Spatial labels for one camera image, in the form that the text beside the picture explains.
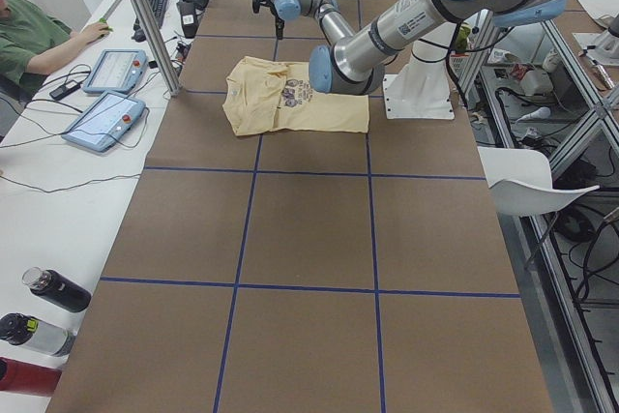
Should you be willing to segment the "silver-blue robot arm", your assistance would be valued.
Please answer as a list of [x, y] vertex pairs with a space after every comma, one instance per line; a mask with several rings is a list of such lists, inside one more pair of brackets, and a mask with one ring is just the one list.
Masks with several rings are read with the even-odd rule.
[[313, 18], [329, 44], [356, 34], [340, 12], [337, 0], [251, 0], [251, 8], [255, 14], [262, 8], [271, 13], [278, 40], [283, 39], [285, 24], [301, 16]]
[[382, 83], [385, 60], [445, 22], [489, 10], [495, 26], [520, 26], [553, 19], [566, 5], [567, 0], [398, 0], [355, 35], [316, 47], [309, 84], [321, 93], [367, 95]]

